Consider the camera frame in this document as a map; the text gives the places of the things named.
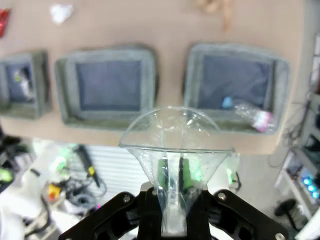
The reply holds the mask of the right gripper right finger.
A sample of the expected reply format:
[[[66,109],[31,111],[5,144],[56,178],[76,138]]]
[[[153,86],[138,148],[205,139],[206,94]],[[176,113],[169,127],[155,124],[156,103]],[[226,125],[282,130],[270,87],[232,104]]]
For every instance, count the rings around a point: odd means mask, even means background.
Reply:
[[[287,240],[288,230],[241,199],[223,185],[214,193],[208,181],[215,173],[235,173],[238,156],[223,159],[182,156],[179,159],[179,189],[182,191],[183,232],[180,240]]]

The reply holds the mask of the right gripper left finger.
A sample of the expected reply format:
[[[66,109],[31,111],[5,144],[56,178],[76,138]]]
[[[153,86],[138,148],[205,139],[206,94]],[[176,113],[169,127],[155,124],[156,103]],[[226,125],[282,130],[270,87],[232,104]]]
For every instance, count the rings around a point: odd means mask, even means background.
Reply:
[[[162,236],[162,210],[156,188],[138,196],[121,192],[79,223],[62,233],[60,240],[118,240],[138,228],[138,240],[166,240]]]

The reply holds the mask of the person left hand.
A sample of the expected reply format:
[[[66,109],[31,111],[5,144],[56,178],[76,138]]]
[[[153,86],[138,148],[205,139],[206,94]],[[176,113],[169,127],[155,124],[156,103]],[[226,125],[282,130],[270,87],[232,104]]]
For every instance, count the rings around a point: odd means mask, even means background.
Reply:
[[[197,6],[206,14],[221,12],[223,31],[231,28],[233,18],[233,7],[231,0],[196,0]]]

